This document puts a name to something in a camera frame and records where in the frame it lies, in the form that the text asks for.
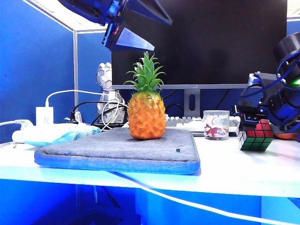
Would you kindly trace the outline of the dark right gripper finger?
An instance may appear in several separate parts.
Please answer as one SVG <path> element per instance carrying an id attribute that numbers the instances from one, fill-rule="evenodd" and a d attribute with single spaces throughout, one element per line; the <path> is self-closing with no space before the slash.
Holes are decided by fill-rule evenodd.
<path id="1" fill-rule="evenodd" d="M 254 106 L 251 101 L 239 101 L 237 104 L 237 111 L 239 113 L 259 113 L 259 108 Z"/>
<path id="2" fill-rule="evenodd" d="M 255 113 L 240 114 L 240 130 L 254 130 L 261 116 Z"/>

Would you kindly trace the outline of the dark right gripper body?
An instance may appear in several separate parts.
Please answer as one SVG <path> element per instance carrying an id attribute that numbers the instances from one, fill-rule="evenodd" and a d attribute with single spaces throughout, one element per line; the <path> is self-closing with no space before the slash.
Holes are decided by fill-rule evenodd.
<path id="1" fill-rule="evenodd" d="M 299 90 L 266 90 L 258 108 L 279 130 L 300 129 Z"/>

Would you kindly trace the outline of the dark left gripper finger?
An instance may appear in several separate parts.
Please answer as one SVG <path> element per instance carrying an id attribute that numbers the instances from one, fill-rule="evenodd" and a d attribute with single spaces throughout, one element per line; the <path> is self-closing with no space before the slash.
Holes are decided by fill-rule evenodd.
<path id="1" fill-rule="evenodd" d="M 154 45 L 138 36 L 128 28 L 124 28 L 122 30 L 116 44 L 150 51 L 153 51 L 155 49 Z"/>
<path id="2" fill-rule="evenodd" d="M 172 25 L 172 19 L 158 0 L 128 0 L 127 8 L 152 20 Z"/>

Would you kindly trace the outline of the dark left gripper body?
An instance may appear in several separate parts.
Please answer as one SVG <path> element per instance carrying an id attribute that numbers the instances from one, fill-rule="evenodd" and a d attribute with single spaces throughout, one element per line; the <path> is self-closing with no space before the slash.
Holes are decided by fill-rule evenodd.
<path id="1" fill-rule="evenodd" d="M 102 44 L 109 50 L 114 50 L 118 40 L 118 32 L 124 20 L 123 13 L 127 0 L 112 0 L 105 11 L 104 22 L 108 24 Z"/>

